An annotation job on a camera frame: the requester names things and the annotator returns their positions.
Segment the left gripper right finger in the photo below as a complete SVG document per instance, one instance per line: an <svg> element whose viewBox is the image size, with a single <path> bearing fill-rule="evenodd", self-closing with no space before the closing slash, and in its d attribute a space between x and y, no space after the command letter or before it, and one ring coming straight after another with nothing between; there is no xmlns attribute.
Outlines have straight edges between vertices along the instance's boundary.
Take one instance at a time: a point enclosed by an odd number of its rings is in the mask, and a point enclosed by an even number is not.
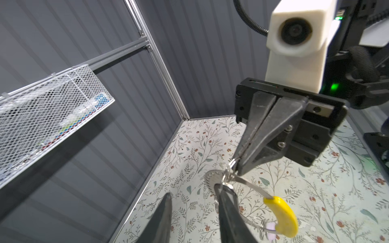
<svg viewBox="0 0 389 243"><path fill-rule="evenodd" d="M238 207L238 197L233 189L222 184L215 184L214 190L218 200L220 238L222 243L257 243Z"/></svg>

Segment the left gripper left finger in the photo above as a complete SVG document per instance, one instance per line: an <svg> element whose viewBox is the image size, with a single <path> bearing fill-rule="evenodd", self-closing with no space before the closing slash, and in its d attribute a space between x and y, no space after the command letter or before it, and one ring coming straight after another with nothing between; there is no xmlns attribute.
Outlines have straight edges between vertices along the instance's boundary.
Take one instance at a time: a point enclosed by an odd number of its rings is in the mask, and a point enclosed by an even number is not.
<svg viewBox="0 0 389 243"><path fill-rule="evenodd" d="M172 196L166 193L137 243L168 243L172 226Z"/></svg>

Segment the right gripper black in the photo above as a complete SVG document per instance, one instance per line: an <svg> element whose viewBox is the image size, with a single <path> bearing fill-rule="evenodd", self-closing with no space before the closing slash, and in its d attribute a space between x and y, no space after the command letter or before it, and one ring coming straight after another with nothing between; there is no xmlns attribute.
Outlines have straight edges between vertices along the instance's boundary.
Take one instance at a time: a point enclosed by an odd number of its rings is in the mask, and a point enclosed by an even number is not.
<svg viewBox="0 0 389 243"><path fill-rule="evenodd" d="M310 167L347 115L345 100L246 78L235 115L246 130L232 157L239 176L286 157Z"/></svg>

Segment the brass key purple tag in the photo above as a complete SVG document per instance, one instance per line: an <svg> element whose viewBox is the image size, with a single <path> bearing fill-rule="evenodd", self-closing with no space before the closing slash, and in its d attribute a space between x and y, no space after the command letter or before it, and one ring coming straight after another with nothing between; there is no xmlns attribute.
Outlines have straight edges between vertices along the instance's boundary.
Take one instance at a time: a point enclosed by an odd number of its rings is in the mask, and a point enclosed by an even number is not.
<svg viewBox="0 0 389 243"><path fill-rule="evenodd" d="M260 224L260 238L261 240L268 240L270 242L273 242L277 238L277 232L276 232L276 223L275 222L267 222L265 220L262 220Z"/></svg>

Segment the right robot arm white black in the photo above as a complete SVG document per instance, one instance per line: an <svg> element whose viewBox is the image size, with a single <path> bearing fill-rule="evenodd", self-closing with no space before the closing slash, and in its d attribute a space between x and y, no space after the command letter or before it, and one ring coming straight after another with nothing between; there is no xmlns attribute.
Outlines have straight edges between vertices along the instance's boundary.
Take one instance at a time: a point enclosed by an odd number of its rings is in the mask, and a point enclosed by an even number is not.
<svg viewBox="0 0 389 243"><path fill-rule="evenodd" d="M235 115L246 130L230 163L242 176L286 157L310 167L328 146L349 108L389 100L388 47L370 52L364 30L388 16L374 14L376 1L280 1L268 28L243 22L267 38L264 80L247 78L236 88Z"/></svg>

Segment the items inside white basket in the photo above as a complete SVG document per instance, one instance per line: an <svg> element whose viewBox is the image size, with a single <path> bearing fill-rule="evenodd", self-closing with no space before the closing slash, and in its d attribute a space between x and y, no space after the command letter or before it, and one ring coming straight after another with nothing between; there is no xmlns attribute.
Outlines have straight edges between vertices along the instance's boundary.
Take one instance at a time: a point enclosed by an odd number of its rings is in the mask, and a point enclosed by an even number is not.
<svg viewBox="0 0 389 243"><path fill-rule="evenodd" d="M57 143L62 137L67 136L73 130L76 130L78 127L81 127L88 119L96 115L98 112L103 111L103 109L109 104L113 103L115 100L110 97L105 92L100 92L97 95L93 96L91 99L88 99L86 102L77 106L68 116L62 120L59 125L59 131L55 132L54 135L51 135L48 139L44 140L40 144L40 151L44 151L51 147L53 144Z"/></svg>

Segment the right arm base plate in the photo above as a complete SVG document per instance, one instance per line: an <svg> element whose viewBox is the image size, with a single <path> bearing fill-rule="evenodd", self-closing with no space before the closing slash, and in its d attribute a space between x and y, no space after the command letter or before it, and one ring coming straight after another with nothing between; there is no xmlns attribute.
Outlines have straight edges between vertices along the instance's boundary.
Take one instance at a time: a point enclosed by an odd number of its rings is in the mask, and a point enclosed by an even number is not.
<svg viewBox="0 0 389 243"><path fill-rule="evenodd" d="M382 133L365 133L363 139L381 172L389 176L389 137Z"/></svg>

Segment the aluminium frame crossbar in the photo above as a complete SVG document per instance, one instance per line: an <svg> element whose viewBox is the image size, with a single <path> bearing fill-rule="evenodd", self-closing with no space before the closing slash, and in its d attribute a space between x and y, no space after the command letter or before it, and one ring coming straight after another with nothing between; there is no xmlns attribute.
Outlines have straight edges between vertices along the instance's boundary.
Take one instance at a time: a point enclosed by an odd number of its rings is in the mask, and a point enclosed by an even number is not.
<svg viewBox="0 0 389 243"><path fill-rule="evenodd" d="M129 44L116 48L98 57L90 59L79 64L79 66L88 65L89 68L97 75L112 66L134 56L143 51L150 44L147 37L141 37Z"/></svg>

